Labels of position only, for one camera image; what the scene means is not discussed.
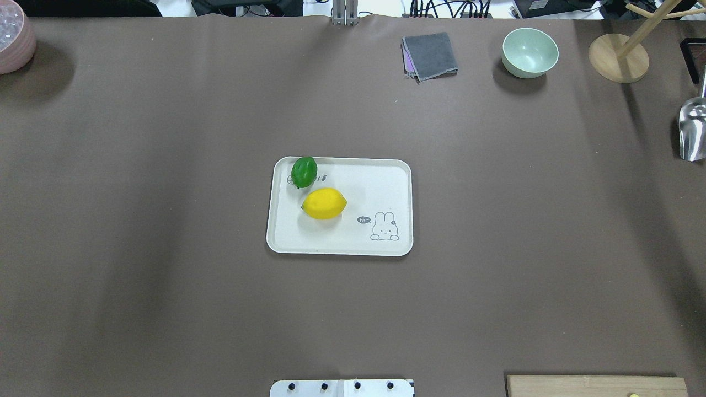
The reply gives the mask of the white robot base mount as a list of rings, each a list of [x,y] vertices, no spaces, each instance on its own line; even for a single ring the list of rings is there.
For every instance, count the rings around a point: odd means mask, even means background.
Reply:
[[[413,380],[407,379],[308,379],[280,380],[270,396],[414,396]]]

